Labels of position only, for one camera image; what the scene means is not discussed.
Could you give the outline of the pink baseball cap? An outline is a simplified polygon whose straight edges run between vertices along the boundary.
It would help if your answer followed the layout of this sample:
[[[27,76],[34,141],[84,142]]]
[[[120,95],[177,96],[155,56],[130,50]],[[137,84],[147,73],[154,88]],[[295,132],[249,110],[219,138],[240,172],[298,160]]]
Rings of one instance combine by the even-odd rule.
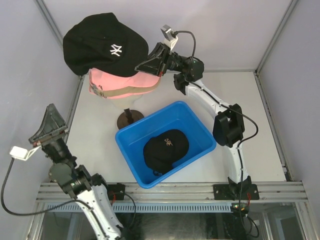
[[[123,98],[129,98],[129,97],[140,97],[144,94],[148,94],[151,91],[147,91],[147,92],[138,92],[138,93],[126,93],[126,94],[122,94],[122,95],[116,95],[116,96],[103,96],[103,98],[105,99],[123,99]]]

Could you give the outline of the dark cap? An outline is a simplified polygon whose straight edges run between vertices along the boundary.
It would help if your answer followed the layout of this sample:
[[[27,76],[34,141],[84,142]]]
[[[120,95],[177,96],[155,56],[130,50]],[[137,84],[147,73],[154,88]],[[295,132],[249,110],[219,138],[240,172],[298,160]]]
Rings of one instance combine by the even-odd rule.
[[[95,68],[131,77],[149,53],[147,41],[112,12],[85,17],[66,33],[62,47],[66,65],[78,76]]]

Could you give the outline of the dark round wooden stand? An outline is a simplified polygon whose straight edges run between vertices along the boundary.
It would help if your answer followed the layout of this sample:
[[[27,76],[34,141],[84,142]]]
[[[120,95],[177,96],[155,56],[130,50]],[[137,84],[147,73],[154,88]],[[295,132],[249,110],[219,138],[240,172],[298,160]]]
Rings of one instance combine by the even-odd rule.
[[[116,122],[117,128],[121,130],[143,118],[144,115],[140,111],[127,108],[119,115]]]

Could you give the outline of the blue plastic bin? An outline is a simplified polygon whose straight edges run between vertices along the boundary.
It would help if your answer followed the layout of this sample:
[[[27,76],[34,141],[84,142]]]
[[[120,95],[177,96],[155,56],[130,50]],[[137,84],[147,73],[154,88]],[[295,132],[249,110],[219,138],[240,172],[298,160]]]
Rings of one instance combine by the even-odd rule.
[[[168,130],[182,131],[188,141],[187,154],[173,164],[173,169],[162,176],[155,176],[147,167],[143,148],[152,137]],[[129,166],[136,182],[144,189],[150,189],[179,170],[213,151],[217,143],[213,135],[183,101],[176,101],[141,120],[120,129],[115,141]]]

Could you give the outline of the beige cap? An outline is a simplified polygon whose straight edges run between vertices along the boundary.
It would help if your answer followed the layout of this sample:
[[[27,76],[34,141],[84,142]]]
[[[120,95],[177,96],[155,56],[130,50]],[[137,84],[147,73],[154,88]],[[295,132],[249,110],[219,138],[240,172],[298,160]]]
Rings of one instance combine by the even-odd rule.
[[[140,95],[140,94],[145,94],[147,92],[151,92],[155,90],[160,84],[160,82],[161,81],[159,80],[155,85],[152,85],[149,87],[127,86],[127,87],[115,89],[115,90],[101,90],[101,89],[98,89],[96,85],[91,84],[89,86],[89,92],[103,98],[118,97],[126,94]]]

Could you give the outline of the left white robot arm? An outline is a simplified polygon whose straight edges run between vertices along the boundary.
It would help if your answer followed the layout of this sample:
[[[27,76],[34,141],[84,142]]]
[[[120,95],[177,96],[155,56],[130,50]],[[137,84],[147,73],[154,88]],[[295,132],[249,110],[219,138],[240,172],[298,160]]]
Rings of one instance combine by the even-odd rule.
[[[77,165],[77,158],[64,141],[67,131],[65,120],[51,103],[45,109],[39,129],[28,141],[34,148],[40,147],[52,160],[48,172],[50,180],[81,208],[96,238],[119,240],[124,227],[110,203],[110,188],[100,174],[90,175],[83,165]]]

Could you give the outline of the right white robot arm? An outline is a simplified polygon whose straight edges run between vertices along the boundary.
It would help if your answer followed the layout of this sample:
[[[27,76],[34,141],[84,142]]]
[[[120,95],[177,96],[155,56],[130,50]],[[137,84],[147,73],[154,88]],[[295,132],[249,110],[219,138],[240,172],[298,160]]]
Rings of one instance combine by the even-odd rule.
[[[243,161],[244,115],[238,104],[230,105],[212,93],[201,81],[204,63],[194,57],[181,56],[163,43],[157,43],[146,60],[135,70],[161,77],[175,71],[173,83],[184,95],[194,98],[213,118],[212,135],[228,154],[228,184],[223,192],[227,199],[240,200],[252,182]]]

